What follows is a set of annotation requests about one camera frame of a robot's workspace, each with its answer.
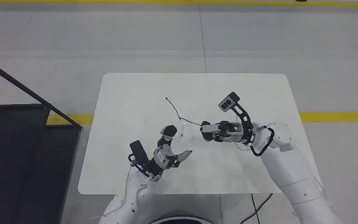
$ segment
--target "power cord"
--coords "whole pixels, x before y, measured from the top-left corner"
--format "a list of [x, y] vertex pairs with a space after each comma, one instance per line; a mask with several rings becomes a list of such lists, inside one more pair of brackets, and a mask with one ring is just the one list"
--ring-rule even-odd
[[256, 210], [255, 200], [253, 200], [253, 194], [251, 194], [251, 200], [252, 200], [253, 208], [255, 209], [257, 222], [258, 222], [258, 224], [260, 224], [260, 219], [258, 218], [258, 213], [257, 213], [257, 210]]
[[177, 113], [178, 118], [179, 118], [180, 121], [181, 121], [181, 120], [185, 120], [186, 122], [189, 122], [189, 123], [191, 123], [191, 124], [196, 124], [196, 125], [201, 126], [201, 125], [198, 124], [198, 123], [191, 122], [191, 121], [189, 121], [189, 120], [187, 120], [187, 119], [185, 119], [185, 118], [180, 117], [180, 116], [179, 116], [179, 113], [178, 113], [178, 111], [177, 111], [177, 109], [176, 109], [175, 106], [172, 104], [172, 102], [170, 102], [170, 100], [169, 100], [167, 97], [166, 97], [166, 100], [173, 106], [173, 108], [174, 108], [175, 112]]
[[245, 218], [243, 221], [241, 221], [240, 222], [240, 224], [243, 224], [244, 222], [246, 222], [247, 220], [249, 220], [250, 218], [252, 218], [253, 216], [255, 216], [257, 213], [258, 213], [258, 211], [262, 208], [262, 206], [272, 197], [272, 193], [266, 198], [266, 200], [264, 200], [263, 202], [262, 202], [262, 204], [260, 204], [260, 206], [258, 207], [258, 209], [256, 210], [255, 209], [255, 212], [252, 214], [252, 215], [250, 215], [249, 217], [247, 217], [247, 218]]
[[317, 181], [318, 185], [322, 188], [323, 190], [323, 194], [324, 194], [324, 199], [327, 200], [327, 193], [326, 190], [323, 188], [322, 184], [317, 180], [316, 177], [314, 177], [314, 179]]

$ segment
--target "black fabric panel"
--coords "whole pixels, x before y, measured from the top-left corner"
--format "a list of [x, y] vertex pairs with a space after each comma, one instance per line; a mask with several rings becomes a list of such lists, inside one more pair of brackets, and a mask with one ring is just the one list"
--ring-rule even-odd
[[0, 105], [0, 217], [11, 223], [49, 112], [43, 105]]
[[72, 125], [45, 128], [15, 223], [59, 222], [78, 136]]

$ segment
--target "black metal pole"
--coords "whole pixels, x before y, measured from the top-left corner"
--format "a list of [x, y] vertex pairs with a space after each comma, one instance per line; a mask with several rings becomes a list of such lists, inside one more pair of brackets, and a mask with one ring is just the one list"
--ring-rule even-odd
[[54, 106], [52, 106], [52, 104], [50, 104], [49, 102], [47, 102], [46, 100], [44, 100], [41, 96], [37, 95], [36, 93], [34, 93], [31, 89], [27, 88], [25, 85], [23, 85], [21, 82], [19, 82], [18, 80], [16, 80], [15, 78], [13, 78], [12, 76], [10, 76], [8, 73], [6, 73], [4, 70], [0, 69], [0, 76], [2, 76], [4, 79], [6, 79], [7, 81], [9, 81], [10, 83], [14, 84], [16, 87], [18, 87], [20, 90], [24, 91], [25, 93], [29, 94], [30, 96], [32, 96], [34, 99], [36, 99], [38, 102], [44, 104], [45, 106], [48, 106], [51, 110], [53, 110], [55, 113], [57, 113], [58, 115], [60, 115], [61, 117], [63, 117], [64, 119], [66, 119], [68, 122], [72, 123], [76, 128], [78, 129], [82, 129], [82, 126], [79, 125], [77, 122], [75, 122], [74, 120], [72, 120], [69, 116], [65, 115], [64, 113], [62, 113], [59, 109], [55, 108]]

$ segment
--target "black wire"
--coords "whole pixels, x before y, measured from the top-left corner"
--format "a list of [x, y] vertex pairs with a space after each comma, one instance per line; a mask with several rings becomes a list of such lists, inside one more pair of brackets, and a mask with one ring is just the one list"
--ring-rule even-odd
[[256, 205], [255, 205], [255, 200], [253, 199], [253, 194], [251, 194], [251, 200], [252, 200], [253, 207], [254, 207], [254, 209], [255, 209], [255, 213], [256, 213], [256, 217], [257, 217], [257, 222], [258, 222], [258, 224], [260, 224], [260, 219], [258, 218], [258, 213], [257, 213]]
[[271, 132], [271, 135], [270, 135], [270, 138], [268, 139], [267, 144], [263, 147], [261, 152], [256, 153], [255, 149], [252, 146], [250, 146], [250, 149], [255, 156], [261, 156], [266, 151], [266, 149], [269, 147], [271, 142], [274, 140], [275, 131], [272, 128], [267, 128], [267, 130], [269, 130]]
[[198, 123], [191, 122], [191, 121], [189, 121], [189, 120], [187, 120], [187, 119], [185, 119], [185, 118], [180, 117], [180, 116], [179, 116], [179, 113], [178, 113], [178, 111], [177, 111], [177, 109], [176, 109], [175, 106], [172, 104], [172, 102], [170, 102], [170, 100], [169, 100], [167, 97], [166, 97], [166, 100], [173, 106], [173, 108], [174, 108], [175, 112], [177, 113], [178, 118], [179, 118], [180, 121], [181, 121], [181, 120], [185, 120], [186, 122], [189, 122], [189, 123], [191, 123], [191, 124], [196, 124], [196, 125], [201, 126], [201, 125], [198, 124]]
[[256, 213], [262, 208], [262, 206], [272, 197], [272, 193], [266, 198], [266, 200], [264, 200], [262, 202], [262, 204], [260, 204], [260, 206], [258, 207], [257, 211], [255, 211], [254, 214], [250, 215], [249, 217], [245, 218], [243, 221], [240, 222], [240, 224], [243, 224], [244, 222], [246, 222], [247, 220], [249, 220], [250, 218], [252, 218], [254, 215], [256, 215]]

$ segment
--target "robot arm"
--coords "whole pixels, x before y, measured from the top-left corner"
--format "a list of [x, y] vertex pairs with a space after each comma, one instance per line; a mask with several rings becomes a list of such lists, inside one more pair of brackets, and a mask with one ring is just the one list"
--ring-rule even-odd
[[[290, 201], [300, 222], [341, 223], [320, 193], [301, 150], [291, 144], [292, 137], [287, 125], [272, 122], [268, 127], [275, 131], [275, 135], [265, 153], [261, 155], [261, 160], [271, 179]], [[257, 132], [253, 147], [263, 149], [269, 135], [267, 129]]]
[[169, 125], [161, 130], [161, 138], [157, 142], [157, 148], [153, 152], [153, 158], [148, 156], [139, 140], [129, 144], [132, 154], [128, 156], [131, 169], [126, 179], [125, 198], [116, 195], [107, 206], [104, 215], [99, 216], [99, 224], [132, 224], [138, 216], [140, 207], [138, 199], [152, 192], [153, 187], [162, 177], [164, 170], [178, 167], [186, 160], [192, 151], [185, 151], [175, 155], [172, 152], [171, 142], [177, 129]]
[[249, 147], [255, 156], [261, 157], [271, 179], [290, 201], [301, 223], [340, 224], [341, 221], [321, 195], [301, 150], [292, 145], [288, 126], [281, 122], [269, 125], [251, 123], [246, 111], [238, 104], [239, 99], [232, 92], [219, 107], [224, 112], [232, 109], [242, 123], [203, 122], [200, 131], [204, 140], [240, 142]]

